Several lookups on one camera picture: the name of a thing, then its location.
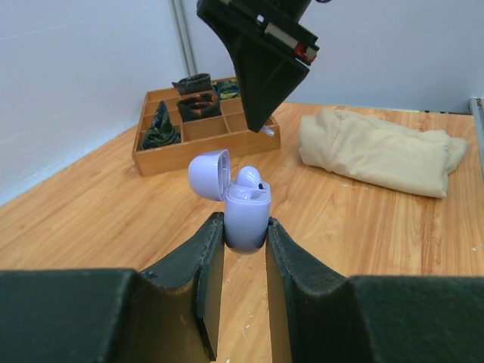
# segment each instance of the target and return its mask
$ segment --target white tip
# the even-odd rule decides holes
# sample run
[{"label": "white tip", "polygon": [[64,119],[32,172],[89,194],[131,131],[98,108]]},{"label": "white tip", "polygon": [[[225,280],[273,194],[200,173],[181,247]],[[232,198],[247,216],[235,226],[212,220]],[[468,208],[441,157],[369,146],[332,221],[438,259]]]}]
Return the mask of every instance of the white tip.
[{"label": "white tip", "polygon": [[263,131],[264,133],[266,133],[267,135],[269,136],[274,136],[274,131],[272,131],[269,127],[267,126],[263,126],[261,131]]}]

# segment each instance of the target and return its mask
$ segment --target red component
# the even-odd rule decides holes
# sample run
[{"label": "red component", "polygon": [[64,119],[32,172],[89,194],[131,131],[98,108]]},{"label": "red component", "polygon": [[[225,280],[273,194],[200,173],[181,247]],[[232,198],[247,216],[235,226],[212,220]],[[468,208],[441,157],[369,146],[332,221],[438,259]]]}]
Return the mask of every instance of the red component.
[{"label": "red component", "polygon": [[301,58],[306,59],[309,63],[312,63],[316,59],[316,56],[314,56],[313,58],[308,57],[308,55],[306,54],[306,47],[303,43],[298,43],[294,48],[294,52]]}]

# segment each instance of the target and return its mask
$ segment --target wood grain surface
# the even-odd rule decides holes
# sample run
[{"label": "wood grain surface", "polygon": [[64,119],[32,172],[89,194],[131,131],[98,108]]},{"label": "wood grain surface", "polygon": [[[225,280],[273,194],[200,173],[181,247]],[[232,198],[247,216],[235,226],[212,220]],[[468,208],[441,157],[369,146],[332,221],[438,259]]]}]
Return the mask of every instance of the wood grain surface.
[{"label": "wood grain surface", "polygon": [[[303,114],[282,104],[282,148],[231,161],[271,184],[271,215],[322,262],[349,276],[484,275],[484,184],[471,116],[346,108],[420,130],[444,129],[471,147],[444,200],[418,197],[301,164]],[[186,170],[142,178],[131,129],[0,209],[0,268],[143,269],[187,240],[214,211]],[[219,359],[270,362],[265,254],[225,257]]]}]

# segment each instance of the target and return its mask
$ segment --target folded towel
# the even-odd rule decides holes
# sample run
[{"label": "folded towel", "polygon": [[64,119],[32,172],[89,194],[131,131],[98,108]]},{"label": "folded towel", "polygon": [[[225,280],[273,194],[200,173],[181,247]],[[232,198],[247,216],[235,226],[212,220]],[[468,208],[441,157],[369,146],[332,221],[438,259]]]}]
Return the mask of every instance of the folded towel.
[{"label": "folded towel", "polygon": [[469,144],[443,130],[419,131],[375,116],[322,110],[303,116],[299,127],[302,162],[410,194],[447,196],[448,174]]}]

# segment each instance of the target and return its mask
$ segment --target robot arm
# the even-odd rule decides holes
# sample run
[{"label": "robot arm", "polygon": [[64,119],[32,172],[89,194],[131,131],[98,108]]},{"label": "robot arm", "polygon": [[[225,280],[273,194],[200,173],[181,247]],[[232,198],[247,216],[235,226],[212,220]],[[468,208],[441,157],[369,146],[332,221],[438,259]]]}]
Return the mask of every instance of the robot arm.
[{"label": "robot arm", "polygon": [[[326,3],[330,0],[316,0]],[[311,0],[199,0],[197,15],[234,64],[247,127],[259,132],[305,79],[318,37],[299,25]]]}]

